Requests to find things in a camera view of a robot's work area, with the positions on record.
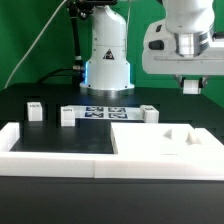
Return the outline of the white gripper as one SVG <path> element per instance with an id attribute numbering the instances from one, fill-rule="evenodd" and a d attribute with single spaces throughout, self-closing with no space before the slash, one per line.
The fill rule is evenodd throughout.
<path id="1" fill-rule="evenodd" d="M 181 75 L 210 75 L 224 76 L 224 34 L 216 33 L 210 46 L 195 57 L 182 57 L 176 53 L 176 43 L 173 37 L 172 44 L 167 51 L 151 51 L 146 46 L 146 35 L 143 40 L 142 67 L 147 74 L 175 75 L 178 86 L 184 86 L 185 78 Z M 208 76 L 199 79 L 199 87 L 205 88 Z"/>

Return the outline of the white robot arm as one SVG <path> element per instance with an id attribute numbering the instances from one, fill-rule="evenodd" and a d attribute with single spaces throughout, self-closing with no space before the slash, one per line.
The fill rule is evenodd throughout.
<path id="1" fill-rule="evenodd" d="M 172 75 L 186 94 L 198 94 L 210 76 L 224 76 L 224 34 L 214 31 L 214 0 L 157 0 L 163 20 L 144 36 L 142 67 L 148 74 Z M 92 56 L 85 66 L 84 92 L 130 92 L 125 20 L 111 6 L 117 0 L 81 0 L 82 17 L 92 16 Z"/>

